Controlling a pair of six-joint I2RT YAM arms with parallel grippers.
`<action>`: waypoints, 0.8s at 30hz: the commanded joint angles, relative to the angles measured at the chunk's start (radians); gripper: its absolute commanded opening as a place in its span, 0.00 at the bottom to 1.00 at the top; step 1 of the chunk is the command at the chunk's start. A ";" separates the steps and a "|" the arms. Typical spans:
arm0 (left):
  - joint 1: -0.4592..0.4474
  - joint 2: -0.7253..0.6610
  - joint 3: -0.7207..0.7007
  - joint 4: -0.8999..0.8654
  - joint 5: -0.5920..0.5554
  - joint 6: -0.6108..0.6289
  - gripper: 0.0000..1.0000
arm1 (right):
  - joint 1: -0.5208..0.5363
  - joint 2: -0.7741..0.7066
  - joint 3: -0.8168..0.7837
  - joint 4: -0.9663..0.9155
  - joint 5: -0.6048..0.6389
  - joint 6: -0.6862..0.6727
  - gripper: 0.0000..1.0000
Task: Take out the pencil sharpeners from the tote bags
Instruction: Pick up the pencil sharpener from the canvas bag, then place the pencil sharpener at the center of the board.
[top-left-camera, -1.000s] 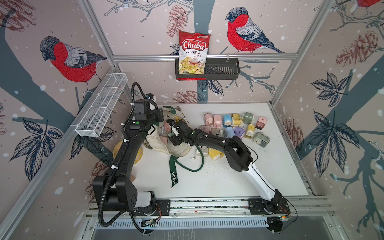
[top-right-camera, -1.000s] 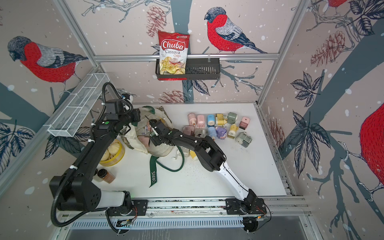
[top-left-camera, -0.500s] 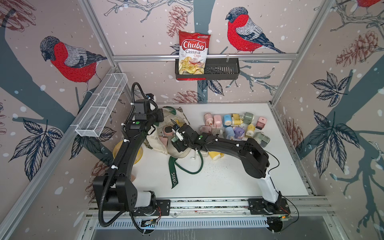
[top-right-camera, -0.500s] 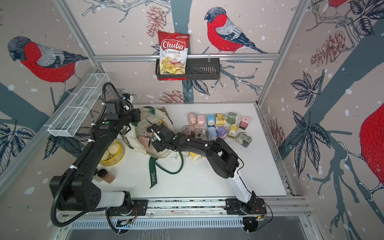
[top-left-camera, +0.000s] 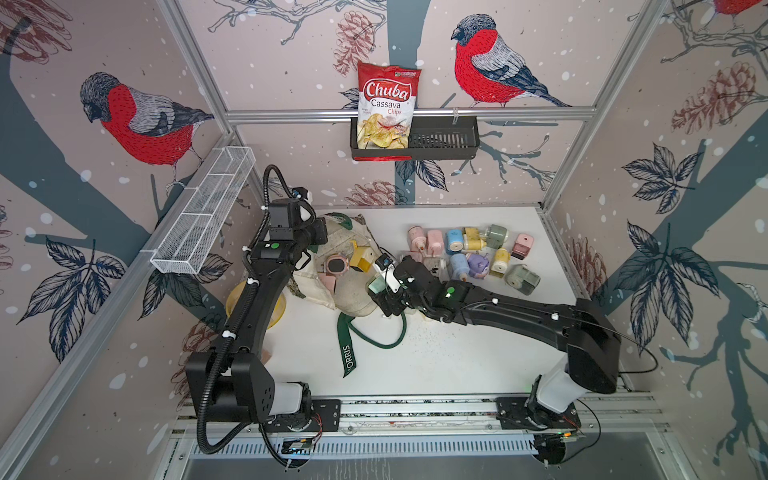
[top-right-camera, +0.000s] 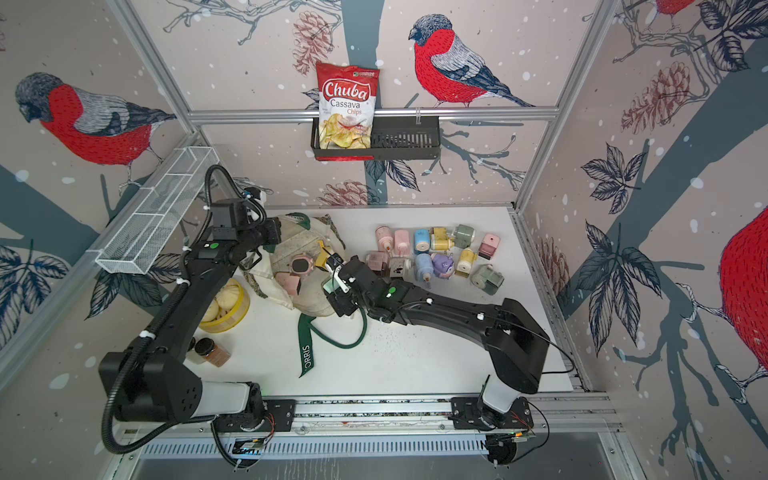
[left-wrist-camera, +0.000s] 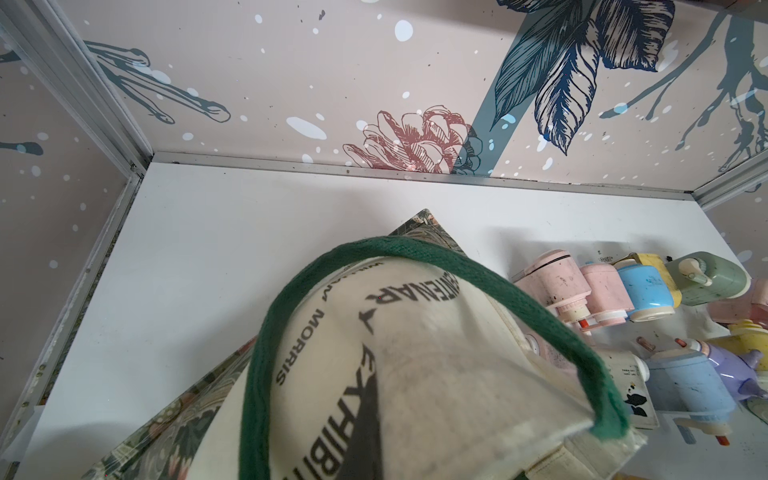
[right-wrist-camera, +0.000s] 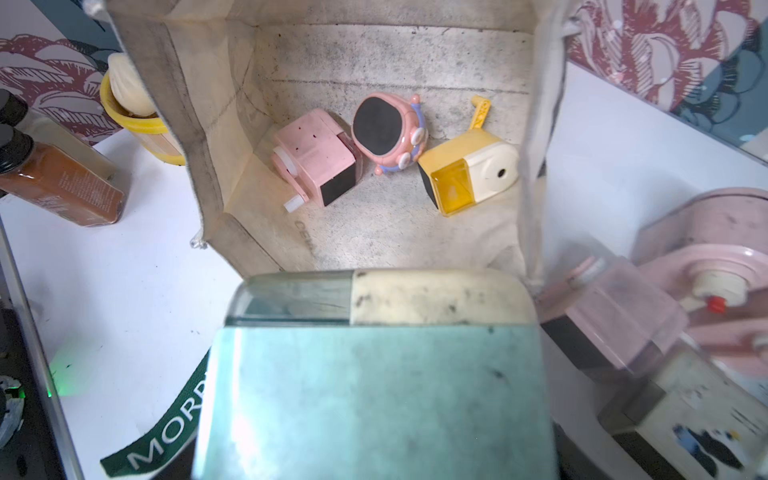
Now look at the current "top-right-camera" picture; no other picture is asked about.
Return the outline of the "pink square pencil sharpener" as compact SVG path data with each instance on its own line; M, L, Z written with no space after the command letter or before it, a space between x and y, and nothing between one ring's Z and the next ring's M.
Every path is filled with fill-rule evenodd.
M478 248L478 256L491 260L498 250L500 245L500 237L493 233L487 233L484 235L483 240Z

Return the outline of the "cream pencil sharpener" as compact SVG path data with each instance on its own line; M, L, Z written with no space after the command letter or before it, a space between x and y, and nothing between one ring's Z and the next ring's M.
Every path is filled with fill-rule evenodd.
M413 268L410 257L392 257L389 261L389 277L391 279L406 279Z

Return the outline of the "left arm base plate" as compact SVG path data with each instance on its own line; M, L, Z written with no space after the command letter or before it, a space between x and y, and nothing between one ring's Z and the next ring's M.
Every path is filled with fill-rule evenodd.
M296 406L293 399L266 399L244 412L220 415L213 425L218 433L289 432Z

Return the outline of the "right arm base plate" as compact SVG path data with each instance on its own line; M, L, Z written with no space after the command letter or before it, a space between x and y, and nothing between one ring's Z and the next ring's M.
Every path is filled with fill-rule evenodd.
M505 413L485 405L479 396L453 397L450 400L450 408L448 419L456 430L528 431L534 424L531 408L525 397L518 397Z

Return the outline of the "pink boxy pencil sharpener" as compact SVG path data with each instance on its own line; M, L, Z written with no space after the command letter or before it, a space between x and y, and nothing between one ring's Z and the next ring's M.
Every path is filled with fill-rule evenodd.
M290 297L297 297L300 294L302 283L300 276L287 272L278 272L274 275L274 278Z

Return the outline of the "pink black-faced pencil sharpener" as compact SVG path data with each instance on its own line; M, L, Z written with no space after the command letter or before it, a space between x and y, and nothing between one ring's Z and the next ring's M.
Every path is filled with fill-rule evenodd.
M365 257L367 267L378 276L387 276L389 273L390 255L386 251L372 251Z

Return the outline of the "light blue pencil sharpener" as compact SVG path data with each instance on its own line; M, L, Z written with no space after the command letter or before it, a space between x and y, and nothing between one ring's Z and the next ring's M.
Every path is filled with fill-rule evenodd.
M434 266L429 253L422 252L415 257L416 278L429 284L434 276Z

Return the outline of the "cream green-handled tote bag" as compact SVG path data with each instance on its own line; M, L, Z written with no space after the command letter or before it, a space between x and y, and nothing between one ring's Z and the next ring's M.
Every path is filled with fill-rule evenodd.
M239 269L259 297L300 313L297 337L301 374L315 366L313 339L350 350L362 343L368 319L362 318L358 338L342 343L314 325L317 318L330 317L335 310L326 298L326 289L339 293L341 286L333 276L330 258L346 258L346 245L330 215L309 216L291 212L277 217L280 242L264 245L246 255Z

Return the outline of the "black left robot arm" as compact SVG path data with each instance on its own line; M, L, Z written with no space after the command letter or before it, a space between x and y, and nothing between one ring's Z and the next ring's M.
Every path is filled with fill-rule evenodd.
M267 216L259 196L250 187L210 203L200 237L181 255L177 285L159 313L123 352L101 361L107 395L101 437L109 452L135 451L179 424L234 417L258 426L265 419L258 384L204 381L184 364L218 291L249 254L279 240L279 222Z

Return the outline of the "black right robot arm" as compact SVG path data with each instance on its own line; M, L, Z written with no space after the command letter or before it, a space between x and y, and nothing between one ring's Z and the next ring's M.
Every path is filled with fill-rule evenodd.
M488 352L496 377L515 394L539 392L550 337L518 301L477 304L435 295L413 283L388 281L353 256L325 262L326 299L339 316L357 311L382 323L429 327L471 341Z

